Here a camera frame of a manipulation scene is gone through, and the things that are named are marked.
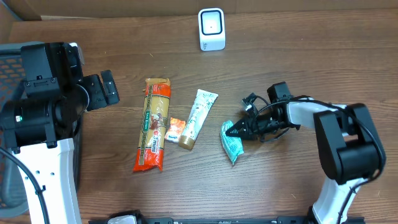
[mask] pasta package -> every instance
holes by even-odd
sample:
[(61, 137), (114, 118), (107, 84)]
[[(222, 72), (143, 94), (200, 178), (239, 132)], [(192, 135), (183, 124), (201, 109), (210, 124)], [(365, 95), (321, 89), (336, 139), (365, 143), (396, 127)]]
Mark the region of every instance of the pasta package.
[(170, 80), (147, 78), (145, 82), (144, 112), (133, 171), (154, 167), (163, 169), (164, 136), (171, 96)]

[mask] white tube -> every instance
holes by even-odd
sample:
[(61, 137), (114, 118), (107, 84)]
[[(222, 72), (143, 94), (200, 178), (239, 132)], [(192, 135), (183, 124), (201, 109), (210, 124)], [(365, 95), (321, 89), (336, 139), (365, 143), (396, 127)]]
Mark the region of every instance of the white tube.
[(204, 90), (198, 90), (195, 102), (193, 102), (191, 113), (189, 114), (187, 125), (180, 137), (179, 146), (191, 150), (198, 137), (199, 131), (205, 122), (207, 114), (218, 94)]

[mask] wooden table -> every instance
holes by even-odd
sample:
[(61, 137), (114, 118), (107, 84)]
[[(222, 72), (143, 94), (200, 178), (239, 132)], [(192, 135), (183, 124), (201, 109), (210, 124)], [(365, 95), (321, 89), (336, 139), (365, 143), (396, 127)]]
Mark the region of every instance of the wooden table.
[[(325, 175), (313, 130), (244, 143), (235, 166), (220, 143), (251, 92), (286, 81), (294, 95), (363, 102), (387, 165), (349, 210), (369, 223), (398, 222), (398, 10), (226, 15), (226, 48), (201, 52), (197, 16), (14, 23), (11, 42), (78, 42), (84, 74), (113, 71), (120, 103), (85, 114), (78, 201), (85, 223), (139, 208), (148, 217), (265, 218), (305, 215)], [(220, 96), (193, 151), (165, 145), (164, 171), (132, 173), (144, 79), (170, 78), (169, 115), (187, 119), (198, 88)], [(29, 216), (8, 220), (29, 223)]]

